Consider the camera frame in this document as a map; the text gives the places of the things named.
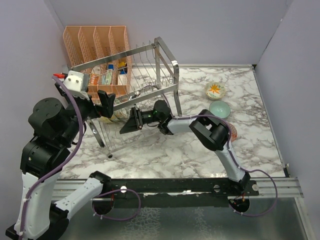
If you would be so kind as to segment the yellow sun pattern bowl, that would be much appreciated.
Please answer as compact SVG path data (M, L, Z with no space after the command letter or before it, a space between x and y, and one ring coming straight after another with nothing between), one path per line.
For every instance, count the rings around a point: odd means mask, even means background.
M115 115L112 115L111 117L101 116L99 118L99 121L105 124L111 124L111 123L117 122L118 120L119 119Z

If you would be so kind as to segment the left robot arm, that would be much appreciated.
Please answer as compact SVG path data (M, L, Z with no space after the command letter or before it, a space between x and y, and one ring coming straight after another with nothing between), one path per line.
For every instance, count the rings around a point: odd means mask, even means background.
M64 107L56 98L40 100L28 118L33 138L22 150L22 199L18 219L5 234L13 240L57 240L66 231L71 218L89 200L106 197L113 189L111 178L99 171L64 199L53 202L54 186L63 166L75 155L70 151L74 139L82 140L88 118L109 117L115 94L98 91L101 105L90 98L67 94Z

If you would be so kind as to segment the white bowl green leaves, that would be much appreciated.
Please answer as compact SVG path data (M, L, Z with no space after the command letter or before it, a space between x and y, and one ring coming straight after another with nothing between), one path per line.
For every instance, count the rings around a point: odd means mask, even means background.
M117 98L114 100L114 106L119 105L120 103L121 102ZM114 110L113 115L119 120L126 119L128 117L128 111L126 108L121 108L119 110Z

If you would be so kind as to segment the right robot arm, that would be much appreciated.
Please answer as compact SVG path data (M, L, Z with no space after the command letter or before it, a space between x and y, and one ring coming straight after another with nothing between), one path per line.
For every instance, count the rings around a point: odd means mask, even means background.
M152 110L141 111L132 107L129 119L119 133L136 132L151 123L158 123L157 128L163 135L195 134L202 145L219 158L229 179L230 191L236 196L247 191L251 177L237 160L231 144L232 132L225 120L214 116L206 109L195 116L174 117L167 102L157 100Z

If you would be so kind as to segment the white bowl orange flower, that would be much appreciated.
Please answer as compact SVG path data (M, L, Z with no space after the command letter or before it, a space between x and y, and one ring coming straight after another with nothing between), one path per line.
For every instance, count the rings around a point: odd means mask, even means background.
M206 96L212 100L218 100L225 96L226 88L222 82L208 82L204 87Z

